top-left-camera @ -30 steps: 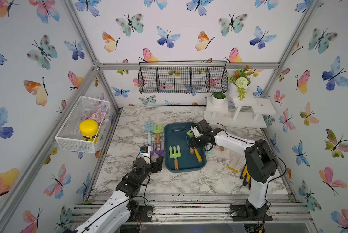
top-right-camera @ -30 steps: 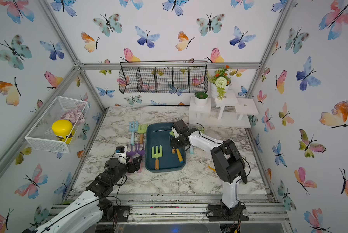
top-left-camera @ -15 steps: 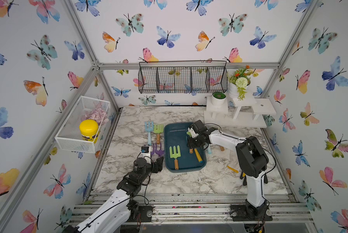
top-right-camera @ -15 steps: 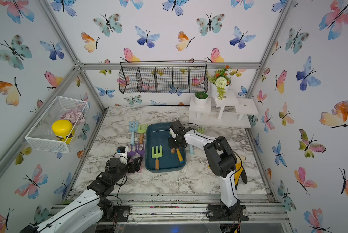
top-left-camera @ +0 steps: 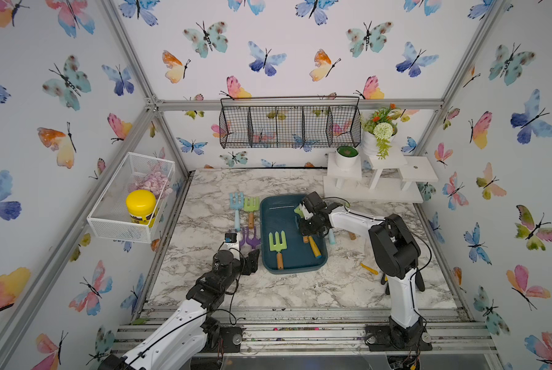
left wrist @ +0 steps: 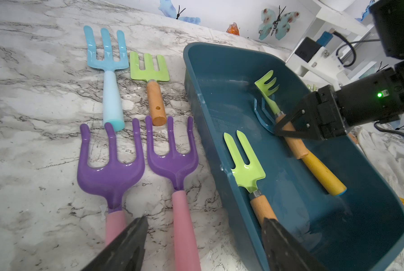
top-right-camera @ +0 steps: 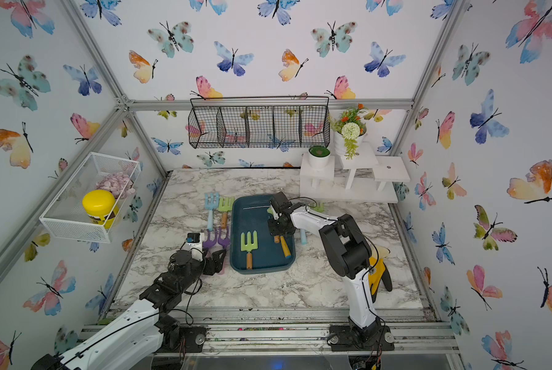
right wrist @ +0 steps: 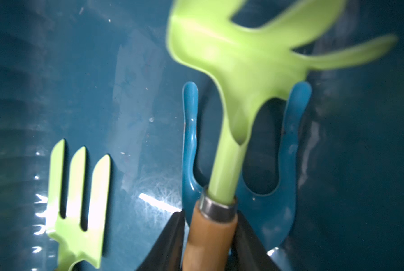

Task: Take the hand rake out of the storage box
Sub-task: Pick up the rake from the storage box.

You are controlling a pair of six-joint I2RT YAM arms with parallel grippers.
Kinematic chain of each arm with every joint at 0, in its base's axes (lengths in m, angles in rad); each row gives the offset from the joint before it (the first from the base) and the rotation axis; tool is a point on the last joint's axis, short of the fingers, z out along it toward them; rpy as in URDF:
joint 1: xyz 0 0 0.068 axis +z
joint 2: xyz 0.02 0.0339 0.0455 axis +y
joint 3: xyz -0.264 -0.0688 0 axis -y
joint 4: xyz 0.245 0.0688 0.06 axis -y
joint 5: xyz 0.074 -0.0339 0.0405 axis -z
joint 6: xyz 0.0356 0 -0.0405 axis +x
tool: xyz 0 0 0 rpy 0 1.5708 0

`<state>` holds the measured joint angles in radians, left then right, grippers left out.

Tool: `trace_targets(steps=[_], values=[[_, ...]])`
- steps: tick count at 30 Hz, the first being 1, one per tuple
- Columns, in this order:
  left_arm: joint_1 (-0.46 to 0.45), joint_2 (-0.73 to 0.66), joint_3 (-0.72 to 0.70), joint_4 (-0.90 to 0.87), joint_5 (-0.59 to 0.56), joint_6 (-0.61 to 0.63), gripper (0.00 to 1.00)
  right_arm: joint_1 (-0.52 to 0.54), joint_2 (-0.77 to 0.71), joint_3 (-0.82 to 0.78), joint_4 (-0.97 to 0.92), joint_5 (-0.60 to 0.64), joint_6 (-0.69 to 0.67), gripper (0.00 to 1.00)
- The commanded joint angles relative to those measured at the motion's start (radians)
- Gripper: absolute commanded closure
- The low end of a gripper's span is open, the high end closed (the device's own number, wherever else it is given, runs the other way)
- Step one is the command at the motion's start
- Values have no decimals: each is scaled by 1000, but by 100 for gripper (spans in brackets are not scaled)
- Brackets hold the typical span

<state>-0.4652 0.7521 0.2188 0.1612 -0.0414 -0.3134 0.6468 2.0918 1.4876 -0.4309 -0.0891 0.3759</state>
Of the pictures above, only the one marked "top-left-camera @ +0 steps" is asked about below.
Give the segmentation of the light blue fork rake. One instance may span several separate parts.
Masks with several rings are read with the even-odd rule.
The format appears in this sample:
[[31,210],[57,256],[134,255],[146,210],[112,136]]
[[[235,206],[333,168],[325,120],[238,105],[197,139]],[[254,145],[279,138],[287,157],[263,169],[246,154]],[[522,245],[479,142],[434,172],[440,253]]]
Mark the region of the light blue fork rake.
[[244,194],[242,192],[235,192],[229,194],[230,209],[234,210],[234,228],[235,231],[241,230],[240,222],[240,210],[244,206]]

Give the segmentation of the purple rake pink handle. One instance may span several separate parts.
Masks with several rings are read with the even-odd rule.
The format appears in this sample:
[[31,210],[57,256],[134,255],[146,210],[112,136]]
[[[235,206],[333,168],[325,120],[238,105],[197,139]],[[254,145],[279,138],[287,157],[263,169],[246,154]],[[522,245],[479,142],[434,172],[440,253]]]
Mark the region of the purple rake pink handle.
[[246,242],[253,250],[261,246],[261,239],[258,237],[257,228],[247,228]]

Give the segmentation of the teal rake yellow handle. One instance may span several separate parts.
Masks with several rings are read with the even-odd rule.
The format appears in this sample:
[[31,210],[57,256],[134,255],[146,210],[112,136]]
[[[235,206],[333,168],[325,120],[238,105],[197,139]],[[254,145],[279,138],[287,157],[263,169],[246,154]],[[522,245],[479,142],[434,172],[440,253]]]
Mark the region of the teal rake yellow handle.
[[322,254],[321,254],[321,251],[319,249],[319,247],[317,246],[317,243],[315,242],[314,238],[312,236],[307,236],[306,237],[310,247],[311,247],[311,250],[312,250],[312,253],[314,255],[315,258],[317,259],[320,259],[322,258]]

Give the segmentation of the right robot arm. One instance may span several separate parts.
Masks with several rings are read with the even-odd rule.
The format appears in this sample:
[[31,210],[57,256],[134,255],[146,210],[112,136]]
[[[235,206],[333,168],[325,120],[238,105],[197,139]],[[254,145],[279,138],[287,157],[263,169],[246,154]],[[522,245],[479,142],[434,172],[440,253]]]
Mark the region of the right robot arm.
[[294,210],[303,236],[324,236],[331,229],[364,237],[374,261],[388,279],[391,314],[386,325],[365,327],[364,342],[370,351],[409,352],[417,356],[432,350],[427,320],[415,300],[421,249],[403,219],[397,214],[374,216],[351,211],[338,202],[326,203],[316,192],[305,196]]

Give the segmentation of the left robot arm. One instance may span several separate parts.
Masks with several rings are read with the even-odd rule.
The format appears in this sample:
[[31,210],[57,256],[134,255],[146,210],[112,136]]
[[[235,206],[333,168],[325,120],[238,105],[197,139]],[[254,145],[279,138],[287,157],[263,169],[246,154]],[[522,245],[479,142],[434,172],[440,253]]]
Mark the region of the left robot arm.
[[240,276],[257,271],[259,256],[258,250],[246,255],[237,248],[217,251],[211,269],[196,280],[186,300],[153,334],[121,357],[107,356],[98,368],[179,369],[205,348],[216,348],[220,322],[212,314]]

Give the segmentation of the teal plastic storage box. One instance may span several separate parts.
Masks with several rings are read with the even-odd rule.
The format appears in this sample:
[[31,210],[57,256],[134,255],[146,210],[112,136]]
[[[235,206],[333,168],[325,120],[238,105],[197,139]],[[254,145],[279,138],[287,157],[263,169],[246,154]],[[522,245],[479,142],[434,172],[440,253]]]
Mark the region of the teal plastic storage box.
[[[305,196],[303,194],[287,194],[266,197],[260,203],[260,254],[264,267],[271,274],[300,274],[317,271],[328,261],[328,251],[325,240],[314,236],[314,245],[321,253],[316,257],[312,244],[305,243],[301,235],[294,209]],[[277,265],[277,251],[270,249],[269,237],[278,232],[284,232],[287,248],[280,252],[283,257],[283,269]]]

